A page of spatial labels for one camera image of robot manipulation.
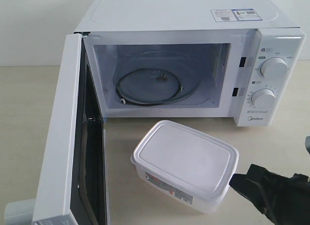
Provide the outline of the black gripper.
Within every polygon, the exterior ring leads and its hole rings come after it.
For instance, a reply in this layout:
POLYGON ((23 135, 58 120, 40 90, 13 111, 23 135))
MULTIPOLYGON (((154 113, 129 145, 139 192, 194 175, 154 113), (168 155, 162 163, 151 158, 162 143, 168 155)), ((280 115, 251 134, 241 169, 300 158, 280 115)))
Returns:
POLYGON ((229 185, 275 225, 310 223, 310 177, 284 177, 252 164, 246 174, 233 174, 229 185))

